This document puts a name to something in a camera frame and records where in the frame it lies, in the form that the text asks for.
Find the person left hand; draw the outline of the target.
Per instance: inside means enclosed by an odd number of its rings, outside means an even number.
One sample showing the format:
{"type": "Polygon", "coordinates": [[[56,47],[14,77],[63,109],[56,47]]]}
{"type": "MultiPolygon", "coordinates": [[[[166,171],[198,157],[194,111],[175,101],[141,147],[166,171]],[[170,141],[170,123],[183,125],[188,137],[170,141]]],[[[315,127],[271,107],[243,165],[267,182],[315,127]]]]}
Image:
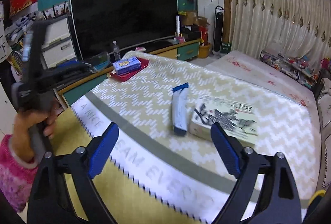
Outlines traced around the person left hand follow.
{"type": "Polygon", "coordinates": [[[44,136],[52,137],[57,119],[58,103],[54,99],[50,112],[29,110],[20,110],[15,116],[13,123],[13,133],[11,137],[11,146],[14,153],[24,162],[32,162],[34,151],[30,146],[29,128],[37,123],[46,121],[47,127],[44,129],[44,136]]]}

